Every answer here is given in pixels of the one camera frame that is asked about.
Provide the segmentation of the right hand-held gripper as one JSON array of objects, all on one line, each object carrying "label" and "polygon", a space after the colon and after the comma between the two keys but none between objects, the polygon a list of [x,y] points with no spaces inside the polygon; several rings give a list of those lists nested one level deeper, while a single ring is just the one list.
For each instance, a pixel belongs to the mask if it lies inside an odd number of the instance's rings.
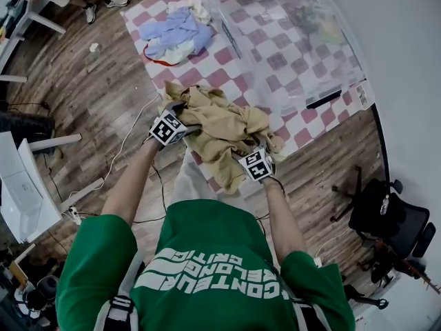
[{"label": "right hand-held gripper", "polygon": [[254,182],[275,174],[276,165],[265,147],[265,138],[260,134],[251,134],[254,141],[254,151],[238,159],[245,173]]}]

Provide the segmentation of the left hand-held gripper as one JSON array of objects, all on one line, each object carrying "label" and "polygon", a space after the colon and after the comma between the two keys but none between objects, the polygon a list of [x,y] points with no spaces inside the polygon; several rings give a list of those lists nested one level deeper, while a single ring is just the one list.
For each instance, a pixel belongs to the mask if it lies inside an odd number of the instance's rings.
[{"label": "left hand-held gripper", "polygon": [[168,103],[161,115],[155,119],[149,137],[155,138],[162,146],[168,146],[179,142],[185,135],[201,131],[201,125],[185,126],[176,118],[174,113],[181,112],[186,107],[183,101]]}]

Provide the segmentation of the tan yellow garment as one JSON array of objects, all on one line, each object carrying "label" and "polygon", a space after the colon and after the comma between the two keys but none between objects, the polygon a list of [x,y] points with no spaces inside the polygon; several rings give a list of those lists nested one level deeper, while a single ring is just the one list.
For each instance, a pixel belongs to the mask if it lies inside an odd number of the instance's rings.
[{"label": "tan yellow garment", "polygon": [[269,116],[261,109],[230,103],[225,93],[206,86],[185,88],[165,82],[163,105],[182,101],[177,112],[178,120],[185,126],[200,126],[200,130],[186,137],[187,146],[207,166],[215,182],[227,194],[234,194],[245,180],[245,171],[233,157],[252,153],[262,139],[271,155],[277,155],[285,141],[269,127]]}]

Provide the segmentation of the light blue clothes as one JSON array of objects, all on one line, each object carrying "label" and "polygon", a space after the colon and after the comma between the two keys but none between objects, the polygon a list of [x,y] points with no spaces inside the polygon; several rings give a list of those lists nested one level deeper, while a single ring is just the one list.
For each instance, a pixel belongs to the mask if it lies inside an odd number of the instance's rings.
[{"label": "light blue clothes", "polygon": [[198,54],[213,37],[213,30],[198,21],[189,8],[181,7],[164,21],[144,23],[139,34],[147,42],[143,54],[148,59],[175,64]]}]

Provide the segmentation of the clear plastic storage bin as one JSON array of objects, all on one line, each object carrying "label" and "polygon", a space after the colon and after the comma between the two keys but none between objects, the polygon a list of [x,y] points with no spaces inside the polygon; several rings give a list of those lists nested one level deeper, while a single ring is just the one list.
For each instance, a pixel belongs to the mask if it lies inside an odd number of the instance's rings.
[{"label": "clear plastic storage bin", "polygon": [[310,3],[330,9],[336,16],[325,0],[203,3],[245,82],[252,105],[287,115],[323,103],[364,77],[348,40],[344,45],[324,43],[298,26],[297,9]]}]

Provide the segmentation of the person's left forearm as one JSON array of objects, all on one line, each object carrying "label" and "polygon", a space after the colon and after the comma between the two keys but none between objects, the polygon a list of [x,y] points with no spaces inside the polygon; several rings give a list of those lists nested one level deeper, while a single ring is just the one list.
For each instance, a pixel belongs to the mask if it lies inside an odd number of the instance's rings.
[{"label": "person's left forearm", "polygon": [[101,215],[117,216],[129,226],[133,224],[148,173],[160,146],[161,144],[155,138],[148,139],[141,146],[110,190]]}]

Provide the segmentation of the person's right forearm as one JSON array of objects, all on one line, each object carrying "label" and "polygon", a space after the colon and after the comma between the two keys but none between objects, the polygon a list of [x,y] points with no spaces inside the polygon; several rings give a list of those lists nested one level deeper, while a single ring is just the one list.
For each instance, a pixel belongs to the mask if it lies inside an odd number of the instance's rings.
[{"label": "person's right forearm", "polygon": [[280,265],[292,252],[306,252],[306,244],[296,218],[283,194],[282,187],[275,178],[262,180],[267,205],[271,237]]}]

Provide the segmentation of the white plastic container with items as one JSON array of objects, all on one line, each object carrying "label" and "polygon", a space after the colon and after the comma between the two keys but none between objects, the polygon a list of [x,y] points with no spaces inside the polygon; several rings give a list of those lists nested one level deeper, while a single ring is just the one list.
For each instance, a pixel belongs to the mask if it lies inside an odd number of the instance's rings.
[{"label": "white plastic container with items", "polygon": [[368,110],[375,103],[375,95],[367,79],[358,82],[355,86],[355,93],[362,110]]}]

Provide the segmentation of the red white checkered table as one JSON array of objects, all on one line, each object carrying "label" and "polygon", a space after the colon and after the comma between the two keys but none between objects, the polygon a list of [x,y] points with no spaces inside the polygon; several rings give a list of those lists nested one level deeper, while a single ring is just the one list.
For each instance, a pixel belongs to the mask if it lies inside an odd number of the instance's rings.
[{"label": "red white checkered table", "polygon": [[[165,20],[168,3],[175,1],[181,0],[143,0],[123,13],[126,28],[136,51],[141,56],[144,56],[143,49],[147,43],[141,40],[139,28],[146,22]],[[339,26],[352,47],[354,38],[345,25],[343,17],[331,0],[325,1],[335,10]],[[360,81],[350,85],[347,91],[336,94],[323,103],[311,104],[287,115],[278,114],[266,107],[252,105],[251,97],[245,90],[245,82],[240,77],[232,55],[212,20],[211,27],[214,34],[207,46],[199,54],[188,56],[175,66],[164,66],[144,59],[145,69],[160,94],[164,94],[166,81],[185,88],[200,85],[222,90],[230,103],[261,109],[269,116],[271,129],[285,141],[280,153],[281,158],[295,153],[361,109],[359,101],[350,95],[350,91],[358,82],[366,79],[361,66],[364,77]]]}]

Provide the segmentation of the person's light trouser leg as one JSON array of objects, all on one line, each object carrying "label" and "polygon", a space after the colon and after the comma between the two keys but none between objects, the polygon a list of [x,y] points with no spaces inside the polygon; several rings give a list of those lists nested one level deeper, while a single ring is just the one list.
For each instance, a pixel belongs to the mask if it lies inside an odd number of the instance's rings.
[{"label": "person's light trouser leg", "polygon": [[217,200],[217,196],[187,148],[181,169],[174,182],[171,204],[198,199]]}]

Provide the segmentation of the green printed t-shirt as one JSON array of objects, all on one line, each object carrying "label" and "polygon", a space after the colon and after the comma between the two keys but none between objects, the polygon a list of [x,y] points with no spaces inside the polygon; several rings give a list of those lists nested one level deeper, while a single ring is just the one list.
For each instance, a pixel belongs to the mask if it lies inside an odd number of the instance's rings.
[{"label": "green printed t-shirt", "polygon": [[[80,226],[57,288],[61,331],[93,331],[138,250],[119,217]],[[355,331],[337,265],[292,252],[280,269],[254,216],[215,200],[172,204],[152,260],[130,291],[140,331],[298,331],[293,298],[331,331]]]}]

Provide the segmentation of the white power strip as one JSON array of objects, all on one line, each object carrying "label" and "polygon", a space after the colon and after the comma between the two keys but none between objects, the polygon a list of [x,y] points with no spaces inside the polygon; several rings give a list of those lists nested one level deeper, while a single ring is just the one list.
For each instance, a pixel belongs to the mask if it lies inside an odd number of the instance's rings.
[{"label": "white power strip", "polygon": [[77,225],[81,225],[82,218],[76,208],[75,205],[71,205],[68,210],[66,211],[66,214],[75,222]]}]

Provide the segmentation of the black mesh office chair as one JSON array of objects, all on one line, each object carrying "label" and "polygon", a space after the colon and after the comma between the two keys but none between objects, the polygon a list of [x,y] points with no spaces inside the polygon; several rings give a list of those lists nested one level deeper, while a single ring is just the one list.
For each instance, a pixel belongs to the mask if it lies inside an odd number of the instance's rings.
[{"label": "black mesh office chair", "polygon": [[[362,245],[373,249],[373,258],[357,265],[367,271],[375,264],[388,269],[394,265],[402,265],[385,248],[378,246],[377,241],[383,240],[401,259],[424,256],[435,234],[435,226],[429,221],[429,210],[403,201],[399,194],[402,184],[371,179],[362,186],[362,169],[355,166],[357,172],[356,189],[349,193],[334,185],[333,192],[350,198],[349,205],[337,216],[332,216],[332,223],[338,222],[346,214],[350,214],[349,228],[362,239]],[[389,206],[384,216],[380,215],[382,200],[389,195]]]}]

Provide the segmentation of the white desk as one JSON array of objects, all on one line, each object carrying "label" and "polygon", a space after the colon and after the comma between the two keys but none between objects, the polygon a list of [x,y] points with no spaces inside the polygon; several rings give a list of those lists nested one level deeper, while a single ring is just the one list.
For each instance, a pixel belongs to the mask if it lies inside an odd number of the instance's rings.
[{"label": "white desk", "polygon": [[24,33],[32,22],[60,35],[66,33],[65,28],[39,14],[46,5],[43,0],[8,0],[4,3],[6,13],[0,18],[0,81],[25,83],[28,80],[25,76],[3,74],[3,69],[18,44],[25,41]]}]

